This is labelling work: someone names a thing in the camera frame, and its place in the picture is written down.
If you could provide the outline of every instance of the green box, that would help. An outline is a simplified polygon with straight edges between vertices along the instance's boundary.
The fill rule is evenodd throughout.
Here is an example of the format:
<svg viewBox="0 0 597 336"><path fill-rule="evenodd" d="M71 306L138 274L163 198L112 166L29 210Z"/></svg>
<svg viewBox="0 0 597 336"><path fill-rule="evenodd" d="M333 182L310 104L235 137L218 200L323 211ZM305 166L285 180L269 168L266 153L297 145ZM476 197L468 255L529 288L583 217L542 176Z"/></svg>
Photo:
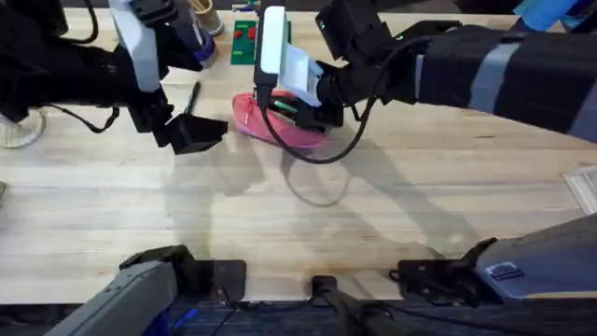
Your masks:
<svg viewBox="0 0 597 336"><path fill-rule="evenodd" d="M291 43L292 24L288 24L288 43ZM256 21L236 20L234 22L234 31L232 32L232 52L230 55L230 64L232 65L253 65L255 64L255 44L257 42L257 32L255 39L249 38L249 30L257 27ZM234 32L241 32L239 38L234 37Z"/></svg>

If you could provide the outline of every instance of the pink shoe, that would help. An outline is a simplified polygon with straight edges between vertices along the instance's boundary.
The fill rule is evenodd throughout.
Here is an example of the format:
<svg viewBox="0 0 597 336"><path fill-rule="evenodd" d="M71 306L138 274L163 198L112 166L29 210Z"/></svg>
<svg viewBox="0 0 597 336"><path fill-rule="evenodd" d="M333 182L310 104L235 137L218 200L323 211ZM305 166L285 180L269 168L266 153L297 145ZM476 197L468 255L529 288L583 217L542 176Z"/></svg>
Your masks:
<svg viewBox="0 0 597 336"><path fill-rule="evenodd" d="M288 91L275 90L273 97L292 97ZM232 98L234 121L239 132L249 134L260 140L277 145L265 124L257 102L253 100L253 93L241 93ZM267 110L271 126L289 146L295 148L317 148L326 139L327 135L317 132L305 131L290 124L290 122L277 113Z"/></svg>

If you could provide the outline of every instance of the green object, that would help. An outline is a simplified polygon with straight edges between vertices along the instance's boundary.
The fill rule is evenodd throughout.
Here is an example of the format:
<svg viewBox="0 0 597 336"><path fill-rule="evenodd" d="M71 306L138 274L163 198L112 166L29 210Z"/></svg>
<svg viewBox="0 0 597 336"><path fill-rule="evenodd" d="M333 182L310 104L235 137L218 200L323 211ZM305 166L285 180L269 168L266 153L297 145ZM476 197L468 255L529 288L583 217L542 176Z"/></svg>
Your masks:
<svg viewBox="0 0 597 336"><path fill-rule="evenodd" d="M276 106L278 106L278 108L281 108L281 109L286 110L286 111L291 112L291 113L298 113L299 112L296 108L292 107L291 105L284 104L284 103L282 103L280 101L275 101L275 102L273 102L273 104L276 105Z"/></svg>
<svg viewBox="0 0 597 336"><path fill-rule="evenodd" d="M292 42L292 24L288 24L288 43ZM253 65L255 64L255 44L257 42L257 32L255 39L249 38L249 30L256 28L255 21L236 20L234 22L234 32L232 33L232 52L230 64L232 65ZM235 32L241 32L239 37L235 37Z"/></svg>

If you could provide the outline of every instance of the table surface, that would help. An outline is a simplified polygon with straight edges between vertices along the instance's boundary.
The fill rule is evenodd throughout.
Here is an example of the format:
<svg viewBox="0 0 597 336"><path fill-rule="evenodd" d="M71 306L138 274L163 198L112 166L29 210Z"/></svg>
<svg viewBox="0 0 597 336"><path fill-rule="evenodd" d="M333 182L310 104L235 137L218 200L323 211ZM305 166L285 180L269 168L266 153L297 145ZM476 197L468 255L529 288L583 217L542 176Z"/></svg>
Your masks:
<svg viewBox="0 0 597 336"><path fill-rule="evenodd" d="M72 33L89 18L68 10ZM97 45L117 43L98 13ZM221 12L227 27L252 14ZM289 13L293 43L331 61L314 13ZM382 15L395 33L419 20L457 19L506 29L514 17ZM177 111L195 80L195 114L232 120L231 98L252 90L253 68L219 59L200 74L173 70L163 86ZM101 123L107 110L73 106ZM0 150L9 184L0 210L0 303L83 302L128 256L186 244L197 259L244 259L248 300L308 295L315 274L335 274L359 298L397 299L384 276L401 259L457 257L488 237L514 237L581 216L562 174L597 164L597 147L474 111L377 105L366 136L341 162L314 166L233 130L205 153L175 157L138 134L128 114L102 135L48 110L30 147ZM317 155L340 150L356 124Z"/></svg>

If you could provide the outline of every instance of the black cable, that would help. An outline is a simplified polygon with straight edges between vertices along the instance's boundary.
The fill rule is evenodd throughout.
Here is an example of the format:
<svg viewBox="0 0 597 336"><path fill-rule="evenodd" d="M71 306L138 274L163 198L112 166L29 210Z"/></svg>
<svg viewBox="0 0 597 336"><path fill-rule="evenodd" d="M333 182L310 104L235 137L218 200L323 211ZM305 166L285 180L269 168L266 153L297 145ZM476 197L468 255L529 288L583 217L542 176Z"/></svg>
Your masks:
<svg viewBox="0 0 597 336"><path fill-rule="evenodd" d="M60 107L60 106L57 106L54 104L50 104L48 106L56 108L57 110L63 112L64 114L69 115L69 116L81 121L82 123L85 124L85 126L87 126L90 129L90 131L92 131L96 134L103 133L105 130L109 129L112 126L112 124L114 124L114 121L120 116L120 109L118 107L112 107L112 114L105 121L104 127L99 128L64 107Z"/></svg>
<svg viewBox="0 0 597 336"><path fill-rule="evenodd" d="M296 149L294 149L290 145L288 145L282 139L282 137L280 137L280 135L276 132L276 130L273 129L273 126L271 126L271 122L268 117L267 107L264 106L261 109L261 116L263 117L265 124L271 133L271 136L273 136L273 138L276 140L278 145L280 145L280 147L282 147L285 151L290 153L290 155L294 156L295 158L297 158L301 161L305 161L307 163L330 164L335 161L343 159L351 151L353 151L354 147L356 147L356 144L361 140L361 137L363 136L363 133L365 132L365 128L367 127L367 122L369 119L369 114L371 112L371 108L375 105L375 102L377 101L377 97L376 97L377 89L378 89L380 83L382 82L382 78L383 78L383 75L385 74L385 71L387 70L387 67L390 65L390 63L392 62L392 60L395 58L395 56L398 53L404 51L406 48L409 48L414 44L427 41L427 40L429 40L429 38L430 37L428 37L428 36L421 36L421 37L406 41L406 42L402 43L401 45L399 45L398 47L394 48L394 50L392 50L392 52L385 59L385 61L383 61L382 67L380 68L380 74L378 75L377 79L375 80L375 84L373 84L373 87L371 88L371 94L368 97L367 105L365 106L365 111L363 112L363 114L360 117L361 124L359 125L358 131L354 135L353 141L351 141L351 143L340 154L333 156L331 158L327 158L327 159L313 159L313 158L309 158L309 157L303 155L302 153L298 152Z"/></svg>
<svg viewBox="0 0 597 336"><path fill-rule="evenodd" d="M224 327L226 322L234 315L234 313L236 313L236 308L232 308L230 313L228 315L226 315L226 317L224 317L222 322L220 322L220 324L217 326L217 328L215 328L214 332L212 332L212 336L217 335L217 333L222 329L222 327Z"/></svg>
<svg viewBox="0 0 597 336"><path fill-rule="evenodd" d="M97 36L100 34L100 25L97 21L97 15L95 14L95 9L93 9L93 4L91 0L83 0L85 6L87 7L88 12L90 13L91 17L91 34L89 37L84 39L76 39L76 38L68 38L65 37L64 40L75 43L75 44L88 44L97 39Z"/></svg>
<svg viewBox="0 0 597 336"><path fill-rule="evenodd" d="M404 315L409 315L409 316L418 317L418 318L422 318L422 319L426 319L426 320L431 320L431 321L449 323L449 324L456 325L456 326L469 327L469 328L472 328L472 329L482 329L482 330L497 331L497 332L502 332L502 333L505 333L505 334L508 334L508 335L519 335L519 336L551 336L551 335L547 335L547 334L540 333L540 332L524 331L524 330L518 330L518 329L500 327L500 326L486 324L486 323L469 322L469 321L464 321L464 320L459 320L459 319L454 319L454 318L449 318L449 317L442 317L442 316L436 316L436 315L428 315L428 314L425 314L425 313L413 312L411 310L404 309L404 308L401 308L401 307L396 307L394 305L391 305L391 304L388 304L388 303L385 303L385 302L382 302L382 301L379 301L379 302L376 302L376 303L384 305L387 308L389 308L391 310L394 310L396 312L402 313Z"/></svg>

